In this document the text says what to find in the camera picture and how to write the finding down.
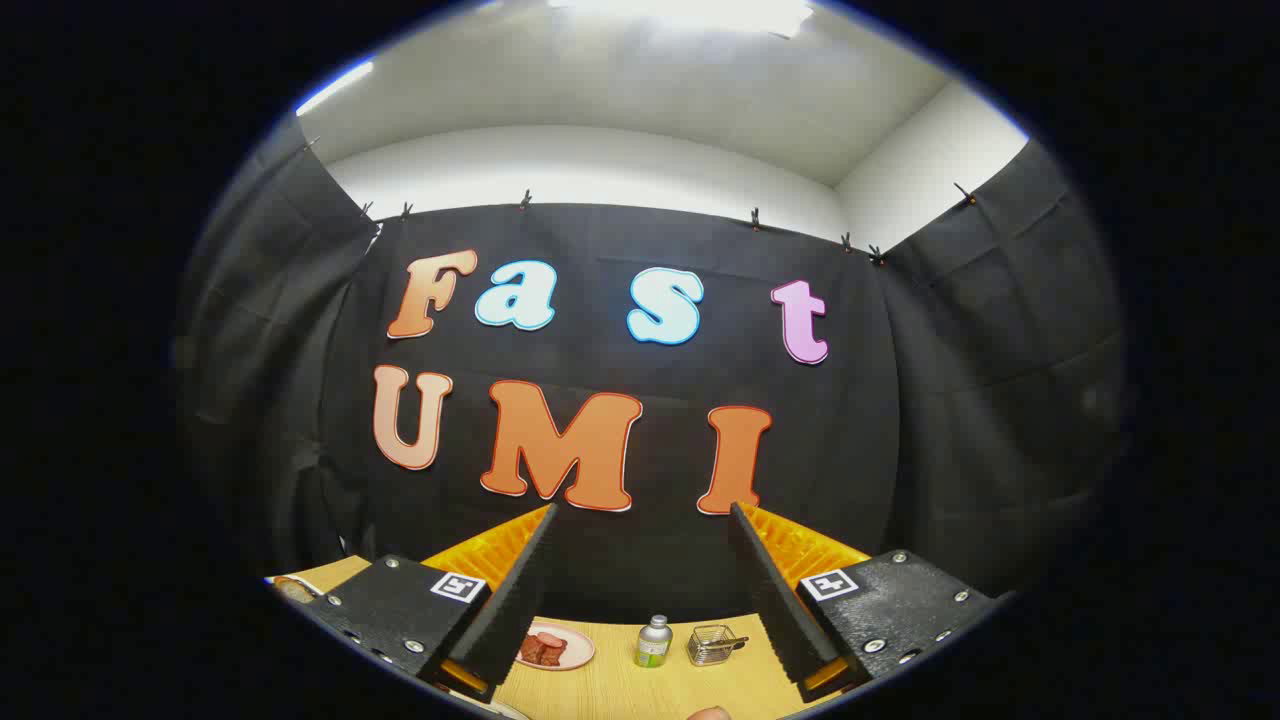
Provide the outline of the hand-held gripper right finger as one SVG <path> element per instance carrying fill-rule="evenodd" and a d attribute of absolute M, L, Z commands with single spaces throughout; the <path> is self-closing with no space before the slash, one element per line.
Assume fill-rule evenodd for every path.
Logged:
<path fill-rule="evenodd" d="M 919 553 L 864 553 L 733 503 L 730 542 L 754 612 L 801 700 L 818 701 L 948 647 L 1004 603 Z"/>

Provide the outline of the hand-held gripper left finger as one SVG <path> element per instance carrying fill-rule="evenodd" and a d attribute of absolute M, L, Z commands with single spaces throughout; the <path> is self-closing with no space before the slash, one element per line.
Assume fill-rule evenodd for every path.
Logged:
<path fill-rule="evenodd" d="M 303 614 L 380 664 L 488 702 L 549 584 L 557 512 L 547 505 L 422 561 L 384 555 Z"/>

